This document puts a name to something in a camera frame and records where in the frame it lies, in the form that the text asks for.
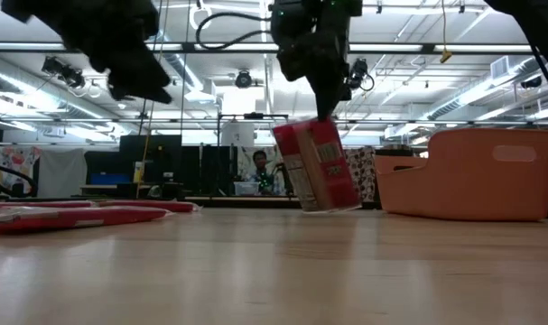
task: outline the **red and white box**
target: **red and white box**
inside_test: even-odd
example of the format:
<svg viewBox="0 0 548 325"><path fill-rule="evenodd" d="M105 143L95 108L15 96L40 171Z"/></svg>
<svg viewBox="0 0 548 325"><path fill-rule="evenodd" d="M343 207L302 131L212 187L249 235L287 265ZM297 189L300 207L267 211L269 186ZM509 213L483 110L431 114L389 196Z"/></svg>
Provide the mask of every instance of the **red and white box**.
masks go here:
<svg viewBox="0 0 548 325"><path fill-rule="evenodd" d="M304 211L360 207L338 129L331 120L277 126L274 137Z"/></svg>

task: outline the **person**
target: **person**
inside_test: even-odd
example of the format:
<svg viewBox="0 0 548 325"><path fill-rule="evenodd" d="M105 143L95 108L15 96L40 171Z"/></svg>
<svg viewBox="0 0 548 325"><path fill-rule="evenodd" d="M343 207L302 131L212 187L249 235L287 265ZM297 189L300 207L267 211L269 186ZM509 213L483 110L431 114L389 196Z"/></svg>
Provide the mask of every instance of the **person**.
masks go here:
<svg viewBox="0 0 548 325"><path fill-rule="evenodd" d="M280 184L275 179L275 175L267 170L267 154L263 150L257 150L252 155L254 161L255 173L247 178L247 181L259 183L259 192L262 195L283 195Z"/></svg>

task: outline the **black monitor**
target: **black monitor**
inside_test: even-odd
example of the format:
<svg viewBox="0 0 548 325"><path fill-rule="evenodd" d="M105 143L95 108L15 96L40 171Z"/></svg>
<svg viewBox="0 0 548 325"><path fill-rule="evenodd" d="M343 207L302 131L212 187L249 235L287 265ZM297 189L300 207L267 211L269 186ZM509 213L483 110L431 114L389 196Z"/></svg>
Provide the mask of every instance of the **black monitor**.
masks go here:
<svg viewBox="0 0 548 325"><path fill-rule="evenodd" d="M146 135L124 135L119 143L123 163L144 158ZM177 181L180 174L181 135L150 135L145 156L145 182Z"/></svg>

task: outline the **wooden table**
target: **wooden table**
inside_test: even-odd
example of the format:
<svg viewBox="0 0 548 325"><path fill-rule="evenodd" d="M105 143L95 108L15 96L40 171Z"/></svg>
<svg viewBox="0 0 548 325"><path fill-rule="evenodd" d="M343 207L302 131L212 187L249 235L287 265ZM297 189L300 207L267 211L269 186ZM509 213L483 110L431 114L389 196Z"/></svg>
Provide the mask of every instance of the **wooden table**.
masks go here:
<svg viewBox="0 0 548 325"><path fill-rule="evenodd" d="M548 324L548 221L204 209L0 236L0 324Z"/></svg>

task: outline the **orange plastic bin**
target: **orange plastic bin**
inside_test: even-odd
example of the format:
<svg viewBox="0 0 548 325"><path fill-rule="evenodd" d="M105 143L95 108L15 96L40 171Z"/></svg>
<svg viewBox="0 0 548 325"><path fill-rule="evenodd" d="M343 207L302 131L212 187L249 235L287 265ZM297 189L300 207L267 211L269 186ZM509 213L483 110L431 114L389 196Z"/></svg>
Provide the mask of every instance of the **orange plastic bin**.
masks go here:
<svg viewBox="0 0 548 325"><path fill-rule="evenodd" d="M428 159L376 157L383 210L451 220L546 218L548 131L443 131L428 152Z"/></svg>

